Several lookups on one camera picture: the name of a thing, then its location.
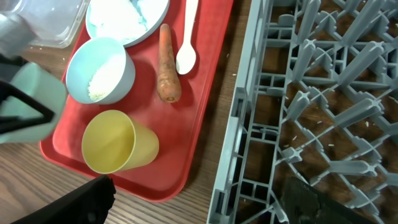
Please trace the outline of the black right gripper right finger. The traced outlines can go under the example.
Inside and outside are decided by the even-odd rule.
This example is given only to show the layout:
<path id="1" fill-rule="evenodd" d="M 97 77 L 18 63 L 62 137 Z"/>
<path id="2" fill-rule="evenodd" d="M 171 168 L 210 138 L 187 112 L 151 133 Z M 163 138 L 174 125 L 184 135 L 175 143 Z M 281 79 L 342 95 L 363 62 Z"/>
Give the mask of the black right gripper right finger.
<path id="1" fill-rule="evenodd" d="M 373 224 L 296 177 L 285 181 L 281 204 L 294 224 Z"/>

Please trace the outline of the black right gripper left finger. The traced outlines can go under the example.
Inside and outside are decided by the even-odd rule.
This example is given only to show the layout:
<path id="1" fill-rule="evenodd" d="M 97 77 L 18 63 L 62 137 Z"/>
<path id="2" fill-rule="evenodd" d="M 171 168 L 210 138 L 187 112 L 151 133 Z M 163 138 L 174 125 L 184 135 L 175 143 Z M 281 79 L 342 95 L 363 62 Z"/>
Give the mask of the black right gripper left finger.
<path id="1" fill-rule="evenodd" d="M 12 224 L 104 224 L 115 193 L 113 179 L 101 175 Z"/>

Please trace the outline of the light blue bowl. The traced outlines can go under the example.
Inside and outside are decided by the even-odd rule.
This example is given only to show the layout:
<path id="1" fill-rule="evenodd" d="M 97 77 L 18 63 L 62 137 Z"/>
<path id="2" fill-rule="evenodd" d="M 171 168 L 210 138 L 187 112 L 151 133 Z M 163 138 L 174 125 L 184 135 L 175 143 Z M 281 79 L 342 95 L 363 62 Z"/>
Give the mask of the light blue bowl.
<path id="1" fill-rule="evenodd" d="M 109 105 L 128 94 L 135 78 L 134 63 L 123 45 L 110 37 L 96 37 L 73 55 L 66 85 L 79 103 Z"/>

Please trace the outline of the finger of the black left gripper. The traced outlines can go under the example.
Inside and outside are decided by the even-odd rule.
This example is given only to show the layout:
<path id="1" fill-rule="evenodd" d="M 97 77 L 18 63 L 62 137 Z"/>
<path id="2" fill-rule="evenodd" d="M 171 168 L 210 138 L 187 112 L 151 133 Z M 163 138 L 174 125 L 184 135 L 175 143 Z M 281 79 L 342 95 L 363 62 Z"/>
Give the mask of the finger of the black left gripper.
<path id="1" fill-rule="evenodd" d="M 41 116 L 35 118 L 22 118 L 20 116 L 1 116 L 1 134 L 10 133 L 24 128 L 30 128 L 41 124 L 46 124 L 53 120 L 55 113 L 33 99 L 31 96 L 25 94 L 23 91 L 14 87 L 10 83 L 1 80 L 1 103 L 9 96 L 13 96 L 21 100 L 26 105 L 38 111 Z"/>

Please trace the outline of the mint green bowl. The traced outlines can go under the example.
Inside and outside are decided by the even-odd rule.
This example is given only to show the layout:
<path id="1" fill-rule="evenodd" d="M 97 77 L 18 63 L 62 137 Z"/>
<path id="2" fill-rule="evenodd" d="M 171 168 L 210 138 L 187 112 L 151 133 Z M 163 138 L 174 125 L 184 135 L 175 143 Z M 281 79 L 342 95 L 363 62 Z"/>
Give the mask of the mint green bowl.
<path id="1" fill-rule="evenodd" d="M 11 79 L 11 85 L 55 113 L 51 122 L 1 134 L 2 143 L 36 142 L 45 139 L 55 129 L 67 99 L 67 89 L 36 63 L 27 63 Z"/>

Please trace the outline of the yellow plastic cup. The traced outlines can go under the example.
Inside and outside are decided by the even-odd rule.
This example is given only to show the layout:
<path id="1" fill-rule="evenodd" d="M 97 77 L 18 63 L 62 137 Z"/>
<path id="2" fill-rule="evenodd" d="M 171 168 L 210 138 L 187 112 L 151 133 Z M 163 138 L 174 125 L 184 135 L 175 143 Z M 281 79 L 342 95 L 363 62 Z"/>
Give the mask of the yellow plastic cup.
<path id="1" fill-rule="evenodd" d="M 111 174 L 150 164 L 158 155 L 155 132 L 119 110 L 96 115 L 81 141 L 87 166 L 99 174 Z"/>

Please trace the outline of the white napkin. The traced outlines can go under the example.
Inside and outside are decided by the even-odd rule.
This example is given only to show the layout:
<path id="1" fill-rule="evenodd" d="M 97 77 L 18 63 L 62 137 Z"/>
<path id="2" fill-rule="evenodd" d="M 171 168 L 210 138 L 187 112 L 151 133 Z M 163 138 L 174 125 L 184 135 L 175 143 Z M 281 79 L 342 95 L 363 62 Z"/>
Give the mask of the white napkin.
<path id="1" fill-rule="evenodd" d="M 124 45 L 147 32 L 144 18 L 129 0 L 94 0 L 89 10 L 88 22 L 96 37 L 110 37 Z"/>

